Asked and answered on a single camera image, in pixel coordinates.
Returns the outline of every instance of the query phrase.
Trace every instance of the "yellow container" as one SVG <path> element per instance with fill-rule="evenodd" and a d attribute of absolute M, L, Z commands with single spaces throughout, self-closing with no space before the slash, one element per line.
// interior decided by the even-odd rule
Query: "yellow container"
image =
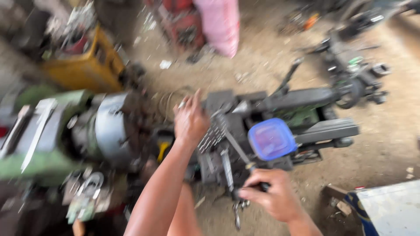
<path fill-rule="evenodd" d="M 125 65 L 99 25 L 90 49 L 82 55 L 45 61 L 41 69 L 69 90 L 89 89 L 96 93 L 120 92 Z"/>

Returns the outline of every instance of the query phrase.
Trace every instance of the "lathe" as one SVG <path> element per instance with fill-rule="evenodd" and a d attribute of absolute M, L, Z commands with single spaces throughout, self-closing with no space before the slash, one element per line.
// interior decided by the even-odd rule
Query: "lathe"
<path fill-rule="evenodd" d="M 213 114 L 213 124 L 191 157 L 188 180 L 227 186 L 231 177 L 231 186 L 243 184 L 249 173 L 237 149 L 225 139 L 227 132 L 261 168 L 291 170 L 293 165 L 322 160 L 322 148 L 353 143 L 358 126 L 351 118 L 338 118 L 333 110 L 342 89 L 289 90 L 287 83 L 301 62 L 295 61 L 270 96 L 234 95 L 231 90 L 208 94 L 203 107 Z M 22 88 L 3 98 L 0 114 L 0 126 L 6 130 L 0 138 L 0 179 L 18 180 L 23 189 L 2 210 L 30 209 L 55 199 L 68 205 L 68 223 L 91 220 L 124 205 L 130 210 L 142 189 L 138 174 L 143 164 L 162 153 L 160 137 L 175 139 L 172 127 L 154 123 L 149 100 L 137 91 L 107 95 Z M 296 146 L 267 160 L 256 154 L 248 133 L 272 118 L 287 124 Z M 212 131 L 218 128 L 222 132 L 215 135 L 217 131 Z"/>

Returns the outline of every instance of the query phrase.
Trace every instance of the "workshop floor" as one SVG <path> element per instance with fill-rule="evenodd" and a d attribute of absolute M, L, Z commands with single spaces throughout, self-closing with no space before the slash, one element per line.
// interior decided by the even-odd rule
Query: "workshop floor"
<path fill-rule="evenodd" d="M 237 55 L 233 59 L 207 54 L 197 64 L 176 60 L 154 27 L 149 12 L 141 5 L 126 9 L 112 7 L 99 12 L 104 24 L 120 32 L 133 60 L 143 63 L 151 94 L 159 99 L 185 85 L 210 92 L 232 88 L 237 93 L 267 90 L 272 92 L 287 72 L 291 61 L 302 56 L 294 47 L 316 44 L 323 39 L 328 24 L 320 21 L 308 32 L 294 36 L 278 34 L 282 16 L 293 9 L 292 3 L 278 0 L 241 0 L 241 30 Z M 420 134 L 420 16 L 398 17 L 366 33 L 355 45 L 380 43 L 382 47 L 364 52 L 373 62 L 388 63 L 393 73 L 383 79 L 390 91 L 383 105 L 362 104 L 339 110 L 341 117 L 352 117 L 361 127 L 349 148 L 325 149 L 324 161 L 297 166 L 290 172 L 302 204 L 324 235 L 361 235 L 352 216 L 329 217 L 337 210 L 328 205 L 320 191 L 328 183 L 344 189 L 356 186 L 382 186 L 406 181 L 406 168 L 416 167 Z M 160 69 L 162 60 L 172 61 L 169 69 Z M 327 86 L 317 55 L 307 56 L 291 81 L 293 89 Z M 212 203 L 222 190 L 206 187 L 206 200 L 197 209 L 205 235 L 288 235 L 284 224 L 277 223 L 256 205 L 241 214 L 242 230 L 236 232 L 231 201 Z"/>

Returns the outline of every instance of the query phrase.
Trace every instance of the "red machine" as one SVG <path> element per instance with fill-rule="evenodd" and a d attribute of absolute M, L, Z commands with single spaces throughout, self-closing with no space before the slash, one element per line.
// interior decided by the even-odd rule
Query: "red machine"
<path fill-rule="evenodd" d="M 192 0 L 145 0 L 160 19 L 175 53 L 198 50 L 204 45 L 200 13 Z"/>

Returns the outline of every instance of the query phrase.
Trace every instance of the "handwheel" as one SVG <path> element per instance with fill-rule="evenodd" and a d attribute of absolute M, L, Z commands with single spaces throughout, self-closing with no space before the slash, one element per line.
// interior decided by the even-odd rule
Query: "handwheel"
<path fill-rule="evenodd" d="M 336 104 L 342 109 L 352 108 L 360 101 L 364 93 L 362 83 L 356 78 L 342 79 L 337 83 L 337 86 L 341 96 Z"/>

